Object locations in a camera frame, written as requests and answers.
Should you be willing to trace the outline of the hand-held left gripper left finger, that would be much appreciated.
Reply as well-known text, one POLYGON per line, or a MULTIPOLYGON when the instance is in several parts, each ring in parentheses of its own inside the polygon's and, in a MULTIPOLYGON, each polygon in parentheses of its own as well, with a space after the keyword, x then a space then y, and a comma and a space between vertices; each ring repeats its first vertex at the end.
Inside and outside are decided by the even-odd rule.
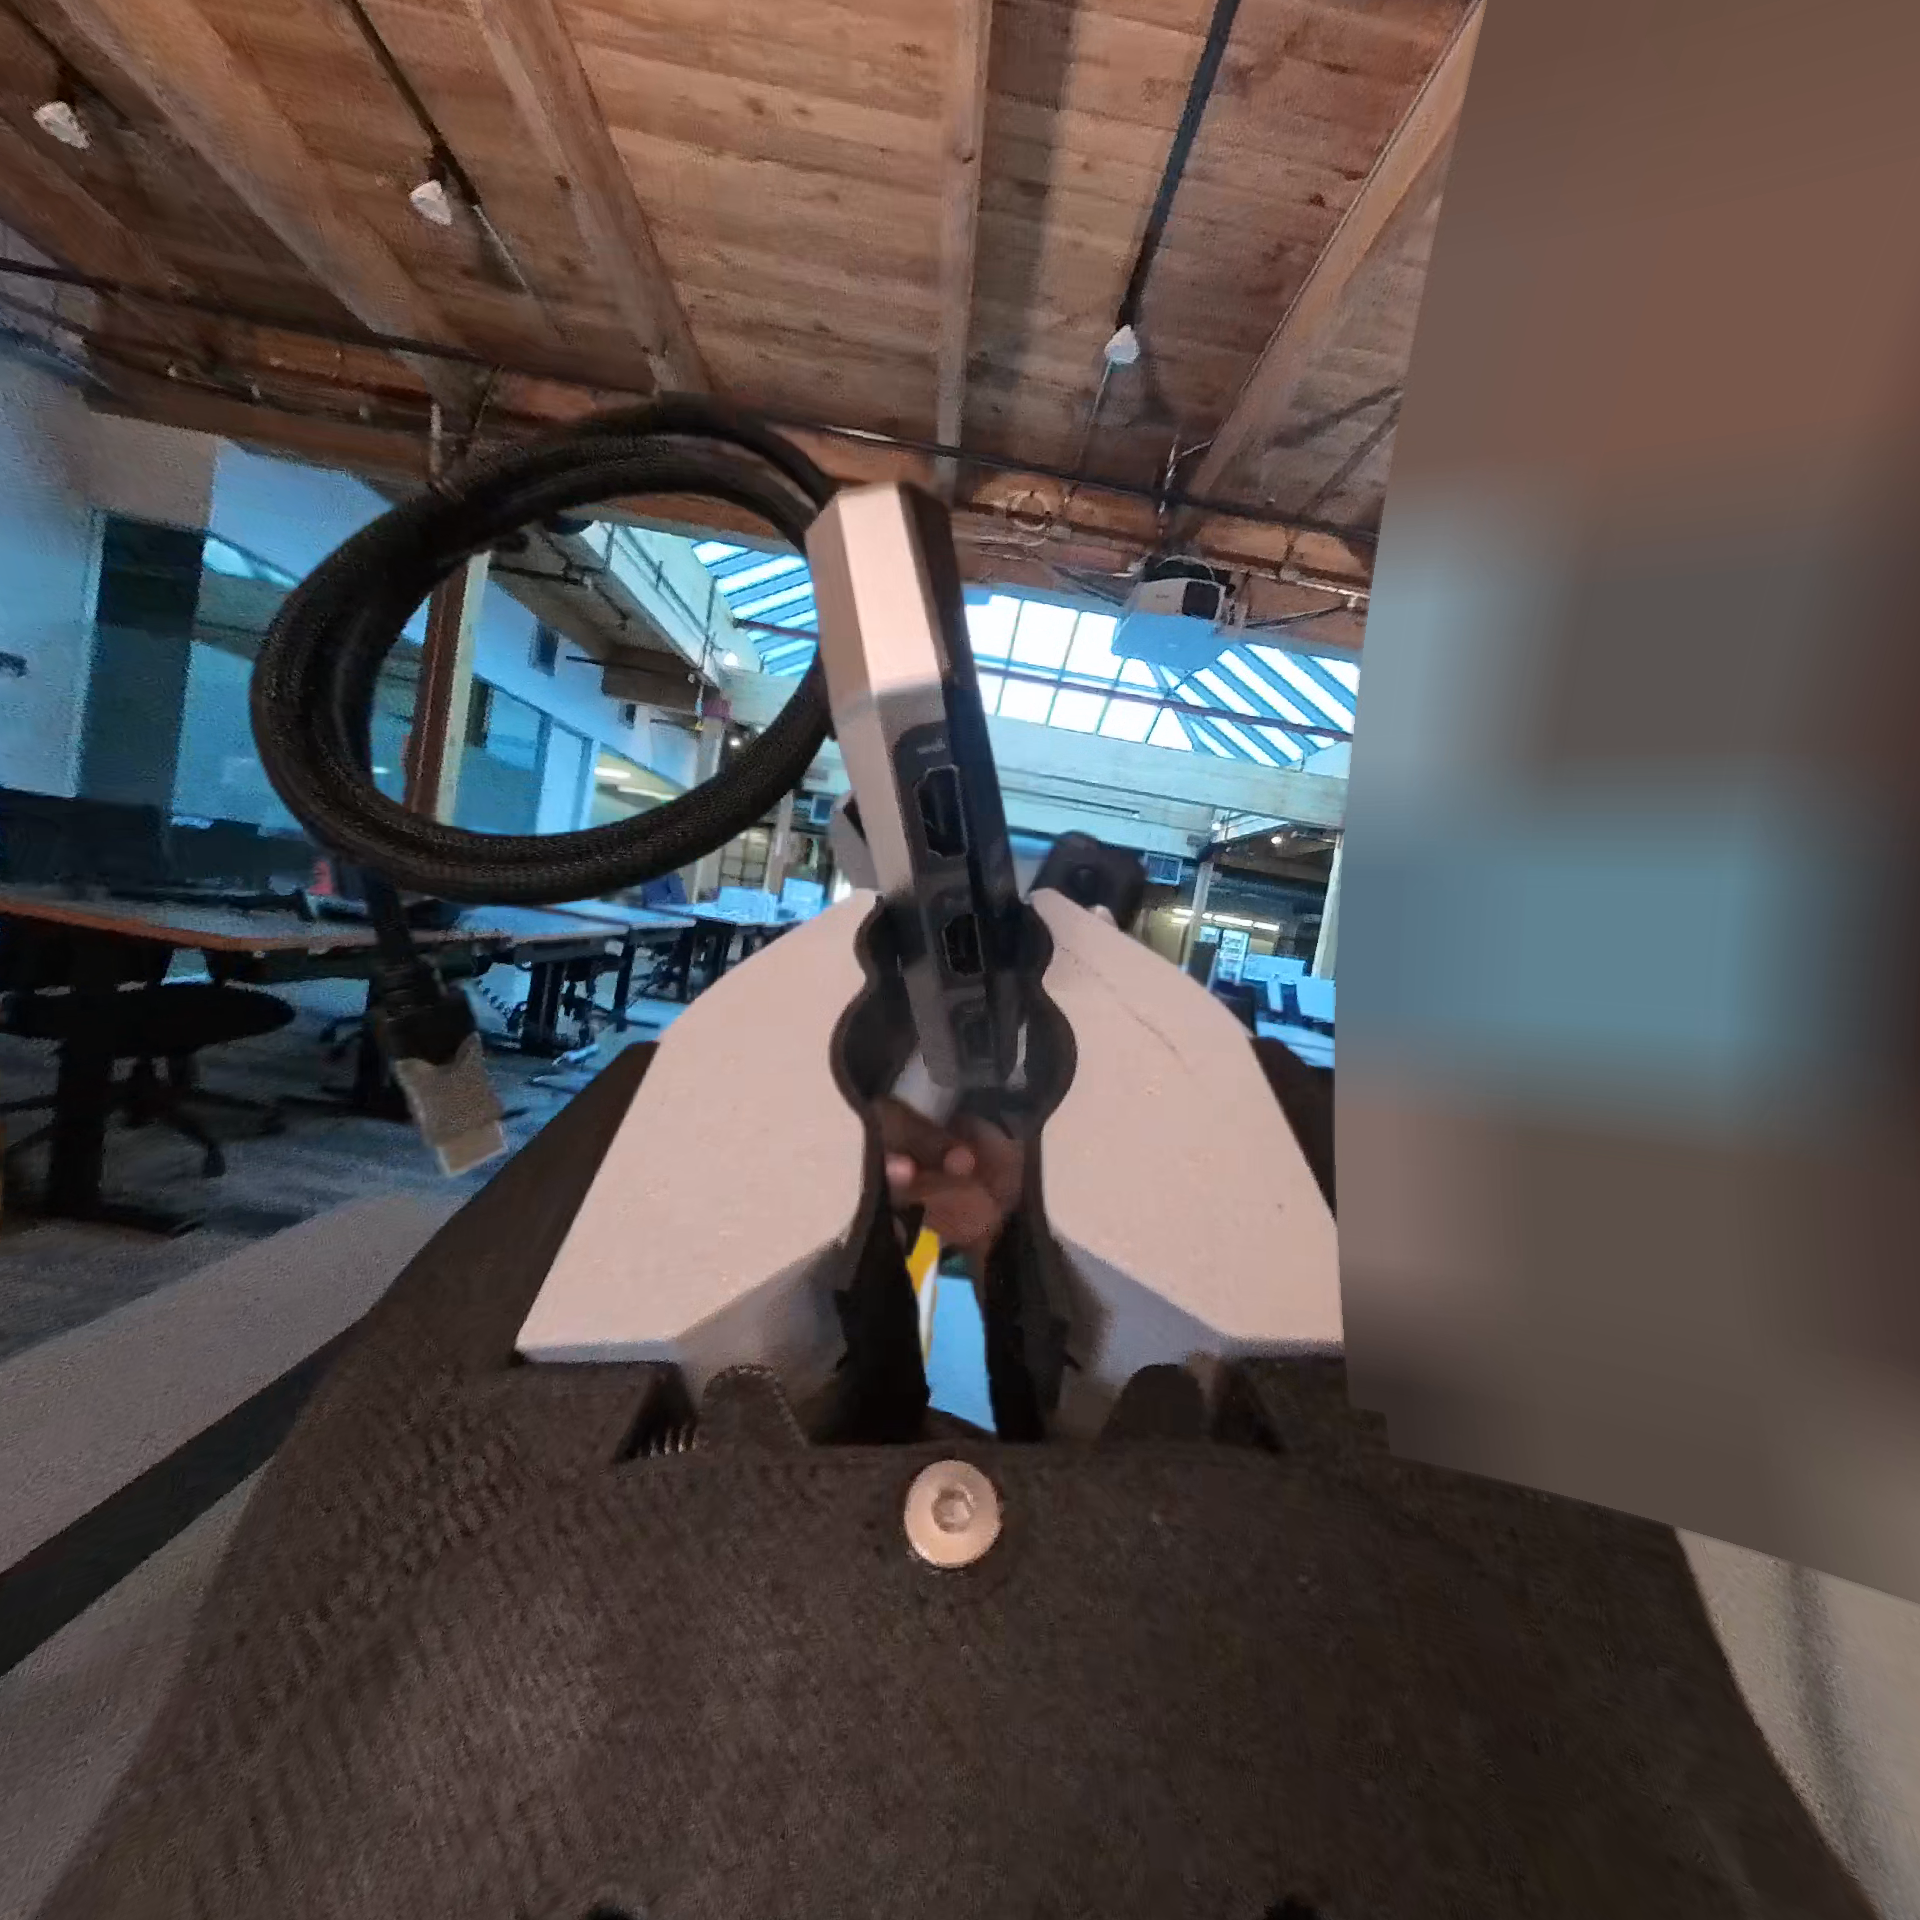
POLYGON ((519 1360, 908 1370, 873 1095, 834 1051, 870 993, 875 903, 829 903, 665 1029, 524 1309, 519 1360))

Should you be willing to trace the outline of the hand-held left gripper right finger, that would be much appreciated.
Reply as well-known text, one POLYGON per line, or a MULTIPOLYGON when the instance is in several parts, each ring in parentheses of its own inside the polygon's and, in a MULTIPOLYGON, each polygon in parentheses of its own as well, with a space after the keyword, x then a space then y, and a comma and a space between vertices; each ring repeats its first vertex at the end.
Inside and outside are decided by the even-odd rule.
POLYGON ((1075 1044, 1038 1134, 1069 1370, 1339 1354, 1334 1215, 1247 1029, 1098 911, 1027 903, 1075 1044))

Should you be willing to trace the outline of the black hdmi switch box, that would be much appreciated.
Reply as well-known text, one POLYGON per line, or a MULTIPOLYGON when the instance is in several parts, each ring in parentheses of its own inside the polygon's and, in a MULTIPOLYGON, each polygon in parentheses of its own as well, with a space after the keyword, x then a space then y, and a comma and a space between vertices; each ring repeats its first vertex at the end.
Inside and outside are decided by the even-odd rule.
POLYGON ((1011 1079, 1022 901, 946 509, 848 487, 806 532, 829 724, 919 1051, 949 1095, 1011 1079))

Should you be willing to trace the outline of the person's left hand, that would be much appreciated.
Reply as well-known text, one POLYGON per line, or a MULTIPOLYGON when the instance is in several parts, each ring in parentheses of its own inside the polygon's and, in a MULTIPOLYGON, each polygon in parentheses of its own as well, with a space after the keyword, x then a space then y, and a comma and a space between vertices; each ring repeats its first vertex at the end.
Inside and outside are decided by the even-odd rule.
POLYGON ((1022 1201, 1022 1140, 972 1112, 929 1120, 897 1097, 875 1102, 875 1124, 892 1201, 922 1212, 940 1246, 982 1273, 1022 1201))

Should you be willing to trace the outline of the wooden desk with black legs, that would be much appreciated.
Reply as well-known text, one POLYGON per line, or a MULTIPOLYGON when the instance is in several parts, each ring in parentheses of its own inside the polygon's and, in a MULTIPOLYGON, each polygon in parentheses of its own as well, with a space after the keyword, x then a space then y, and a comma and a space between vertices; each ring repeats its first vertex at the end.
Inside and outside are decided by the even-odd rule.
MULTIPOLYGON (((421 1129, 443 1171, 468 1171, 507 1146, 507 1111, 486 1075, 474 1013, 443 973, 443 963, 468 960, 494 960, 486 933, 429 933, 415 966, 397 966, 370 921, 302 917, 287 903, 67 897, 3 883, 3 994, 101 993, 162 980, 256 987, 273 994, 273 987, 294 980, 364 980, 372 1066, 385 1072, 387 1102, 421 1129)), ((109 1129, 134 1127, 120 1117, 101 1124, 101 1095, 104 1062, 58 1066, 54 1048, 44 1124, 3 1148, 5 1170, 41 1155, 30 1209, 38 1217, 134 1235, 194 1229, 199 1220, 188 1212, 109 1190, 109 1129)))

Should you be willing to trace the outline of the ceiling projector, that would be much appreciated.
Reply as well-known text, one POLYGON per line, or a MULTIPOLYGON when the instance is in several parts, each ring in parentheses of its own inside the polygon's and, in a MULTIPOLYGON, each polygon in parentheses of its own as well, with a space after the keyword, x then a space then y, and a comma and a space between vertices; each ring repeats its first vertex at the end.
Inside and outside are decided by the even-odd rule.
POLYGON ((1242 631, 1242 587, 1228 569, 1148 557, 1117 613, 1113 657, 1190 679, 1209 668, 1242 631))

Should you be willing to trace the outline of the black office chair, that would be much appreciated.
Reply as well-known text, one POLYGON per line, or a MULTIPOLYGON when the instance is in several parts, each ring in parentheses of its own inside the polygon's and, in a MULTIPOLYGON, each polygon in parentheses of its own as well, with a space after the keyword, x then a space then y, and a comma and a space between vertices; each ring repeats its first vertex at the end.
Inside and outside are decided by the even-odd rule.
POLYGON ((273 1140, 287 1129, 280 1100, 208 1089, 199 1054, 231 1041, 267 1039, 294 1009, 256 987, 162 980, 101 993, 41 990, 3 994, 3 1035, 58 1048, 58 1066, 104 1062, 101 1124, 158 1127, 203 1151, 203 1176, 228 1170, 221 1137, 203 1111, 245 1112, 273 1140))

